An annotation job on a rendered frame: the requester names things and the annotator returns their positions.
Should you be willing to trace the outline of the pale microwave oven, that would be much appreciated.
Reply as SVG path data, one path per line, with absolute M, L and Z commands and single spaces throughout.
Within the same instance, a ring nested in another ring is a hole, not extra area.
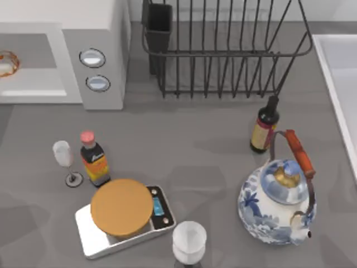
M 87 110 L 121 110 L 126 91 L 131 21 L 128 0 L 0 0 L 0 51 L 20 67 L 0 78 L 0 104 L 82 104 Z M 89 68 L 79 53 L 100 50 L 106 63 Z M 111 86 L 94 92 L 86 78 Z

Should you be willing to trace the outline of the round orange wooden lid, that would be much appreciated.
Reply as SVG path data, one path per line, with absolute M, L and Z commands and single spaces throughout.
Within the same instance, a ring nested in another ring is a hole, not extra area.
M 149 222 L 152 212 L 150 191 L 134 179 L 115 179 L 102 185 L 90 202 L 96 227 L 117 238 L 139 233 Z

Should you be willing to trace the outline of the white cup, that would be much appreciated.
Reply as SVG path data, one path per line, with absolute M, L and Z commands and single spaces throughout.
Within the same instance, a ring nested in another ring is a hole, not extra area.
M 172 233 L 172 252 L 183 265 L 199 263 L 206 252 L 207 232 L 198 222 L 183 221 Z

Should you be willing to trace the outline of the black cutlery holder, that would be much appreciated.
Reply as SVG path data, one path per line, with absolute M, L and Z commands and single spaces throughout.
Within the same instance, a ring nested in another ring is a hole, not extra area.
M 172 32 L 172 6 L 142 0 L 142 25 L 149 51 L 149 72 L 157 75 L 159 57 L 168 51 Z

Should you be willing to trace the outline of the round grey microwave knob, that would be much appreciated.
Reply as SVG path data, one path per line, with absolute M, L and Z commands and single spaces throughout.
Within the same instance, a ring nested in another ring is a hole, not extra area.
M 94 92 L 105 92 L 110 86 L 110 80 L 102 75 L 96 75 L 86 78 L 86 86 Z
M 89 68 L 100 68 L 106 63 L 105 55 L 98 49 L 90 48 L 79 53 L 80 62 Z

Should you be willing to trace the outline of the blue and white teapot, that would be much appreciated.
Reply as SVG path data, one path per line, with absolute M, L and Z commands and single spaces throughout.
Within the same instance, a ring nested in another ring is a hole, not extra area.
M 277 159 L 275 141 L 283 136 L 294 159 Z M 294 130 L 276 131 L 269 158 L 243 183 L 237 209 L 245 229 L 270 245 L 300 245 L 312 236 L 317 201 L 312 183 L 316 172 Z

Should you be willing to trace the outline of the clear wine glass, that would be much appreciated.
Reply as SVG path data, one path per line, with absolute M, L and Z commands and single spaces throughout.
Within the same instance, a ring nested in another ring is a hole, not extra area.
M 74 156 L 69 143 L 64 140 L 56 141 L 52 146 L 52 151 L 57 163 L 68 171 L 65 184 L 70 188 L 80 186 L 84 178 L 79 172 L 72 169 Z

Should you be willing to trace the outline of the silver kitchen scale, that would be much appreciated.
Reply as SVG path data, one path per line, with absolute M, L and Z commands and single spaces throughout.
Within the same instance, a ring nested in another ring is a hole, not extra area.
M 101 231 L 93 222 L 89 204 L 75 213 L 76 225 L 86 258 L 97 259 L 116 253 L 161 236 L 176 226 L 176 220 L 162 188 L 158 185 L 148 185 L 147 188 L 153 198 L 152 216 L 140 232 L 127 238 L 114 237 Z

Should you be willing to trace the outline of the orange glass plate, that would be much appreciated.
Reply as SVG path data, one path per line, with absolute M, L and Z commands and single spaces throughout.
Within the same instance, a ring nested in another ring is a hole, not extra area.
M 0 51 L 0 78 L 14 75 L 20 67 L 17 55 L 11 51 Z

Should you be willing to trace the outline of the dark bottle with yellow label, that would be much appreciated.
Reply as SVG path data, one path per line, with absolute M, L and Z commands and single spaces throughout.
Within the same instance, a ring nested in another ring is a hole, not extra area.
M 278 102 L 279 98 L 272 95 L 269 97 L 267 105 L 258 111 L 250 138 L 250 148 L 258 154 L 266 152 L 274 130 L 277 127 L 279 121 Z

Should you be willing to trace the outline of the dark bottle with pink cap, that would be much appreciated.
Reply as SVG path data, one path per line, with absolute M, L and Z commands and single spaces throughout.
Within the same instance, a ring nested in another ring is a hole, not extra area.
M 93 131 L 83 131 L 80 134 L 80 141 L 80 154 L 85 171 L 91 183 L 99 188 L 111 179 L 105 152 L 96 142 Z

